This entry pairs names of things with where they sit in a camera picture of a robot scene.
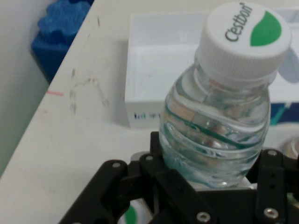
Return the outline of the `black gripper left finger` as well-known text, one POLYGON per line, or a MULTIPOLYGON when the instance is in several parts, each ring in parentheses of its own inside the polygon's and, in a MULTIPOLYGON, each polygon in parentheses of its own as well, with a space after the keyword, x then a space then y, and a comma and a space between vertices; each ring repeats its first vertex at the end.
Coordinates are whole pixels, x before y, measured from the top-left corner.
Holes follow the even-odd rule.
POLYGON ((149 151, 130 163, 104 162, 61 219, 63 224, 114 224, 143 199, 153 224, 217 224, 219 216, 176 170, 167 168, 159 133, 150 135, 149 151))

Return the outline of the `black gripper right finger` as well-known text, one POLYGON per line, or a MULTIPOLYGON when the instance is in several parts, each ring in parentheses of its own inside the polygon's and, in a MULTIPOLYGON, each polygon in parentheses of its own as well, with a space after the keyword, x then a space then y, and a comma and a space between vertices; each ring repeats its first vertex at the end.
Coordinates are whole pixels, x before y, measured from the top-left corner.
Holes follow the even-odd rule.
POLYGON ((264 149, 247 174, 257 184, 255 221, 259 224, 297 224, 299 209, 287 194, 299 198, 299 159, 264 149))

